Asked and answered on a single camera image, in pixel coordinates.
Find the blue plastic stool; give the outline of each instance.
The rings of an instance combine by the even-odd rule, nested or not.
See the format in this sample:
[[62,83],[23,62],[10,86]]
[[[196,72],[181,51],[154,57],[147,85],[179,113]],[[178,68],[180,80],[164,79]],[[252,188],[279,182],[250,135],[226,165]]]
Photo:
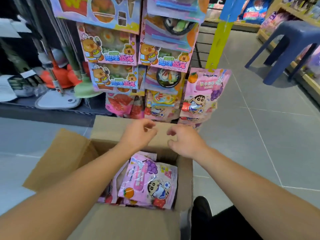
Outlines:
[[249,68],[260,53],[267,48],[274,38],[279,35],[284,36],[264,62],[265,65],[271,66],[275,61],[277,61],[267,76],[263,79],[263,83],[267,85],[273,84],[282,72],[290,65],[290,63],[303,51],[303,49],[312,44],[305,56],[289,75],[288,80],[291,81],[294,74],[301,69],[309,56],[312,55],[320,44],[320,28],[312,26],[304,21],[285,21],[278,26],[278,28],[244,67]]

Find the hand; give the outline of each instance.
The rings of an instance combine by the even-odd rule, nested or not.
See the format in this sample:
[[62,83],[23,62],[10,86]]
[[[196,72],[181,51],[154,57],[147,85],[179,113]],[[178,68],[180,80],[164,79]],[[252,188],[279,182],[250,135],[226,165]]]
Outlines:
[[208,147],[198,132],[188,125],[174,125],[167,131],[167,135],[177,135],[178,140],[169,140],[168,146],[183,157],[194,159],[199,151]]
[[157,134],[156,123],[149,119],[134,120],[127,125],[118,145],[130,150],[133,154],[146,147]]

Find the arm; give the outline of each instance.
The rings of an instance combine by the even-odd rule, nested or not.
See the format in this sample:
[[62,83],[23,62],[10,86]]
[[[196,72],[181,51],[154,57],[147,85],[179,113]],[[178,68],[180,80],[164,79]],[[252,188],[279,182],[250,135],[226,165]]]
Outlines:
[[169,146],[201,165],[263,239],[319,238],[318,208],[208,147],[190,126],[167,134],[177,135]]
[[157,134],[154,126],[155,122],[148,119],[134,121],[126,128],[120,142],[107,153],[3,214],[0,217],[1,237],[12,240],[66,239],[121,166]]

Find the blue snack bag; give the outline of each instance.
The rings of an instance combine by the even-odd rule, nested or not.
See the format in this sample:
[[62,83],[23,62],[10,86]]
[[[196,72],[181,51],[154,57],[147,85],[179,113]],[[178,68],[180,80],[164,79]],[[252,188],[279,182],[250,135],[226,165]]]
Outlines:
[[271,0],[250,0],[243,13],[243,20],[246,23],[262,24],[270,3]]

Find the stool leg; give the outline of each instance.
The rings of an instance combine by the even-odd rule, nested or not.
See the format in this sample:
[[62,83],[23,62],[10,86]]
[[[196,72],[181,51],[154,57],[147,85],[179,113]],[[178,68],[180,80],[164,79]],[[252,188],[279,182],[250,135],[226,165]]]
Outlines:
[[261,52],[263,52],[263,50],[265,48],[268,47],[268,45],[271,43],[271,41],[274,40],[275,37],[277,37],[278,35],[281,35],[281,33],[278,31],[278,29],[276,29],[268,38],[268,40],[258,49],[258,51],[252,56],[252,58],[248,61],[248,63],[244,66],[245,68],[249,68],[249,66],[254,62],[254,60],[260,55]]
[[287,36],[283,36],[274,50],[270,53],[264,64],[266,66],[271,66],[275,61],[278,60],[279,56],[286,50],[289,45],[289,38]]
[[319,44],[312,44],[311,47],[308,49],[306,54],[303,56],[301,61],[297,64],[297,66],[293,69],[293,71],[288,76],[288,81],[290,82],[292,80],[292,77],[294,74],[302,68],[302,66],[306,63],[308,58],[313,54],[313,52],[316,50],[316,48],[319,46]]
[[267,76],[263,79],[263,83],[266,85],[271,85],[274,81],[282,74],[282,72],[290,65],[292,60],[298,56],[302,49],[297,48],[292,42],[282,55],[278,58],[277,62],[271,68]]

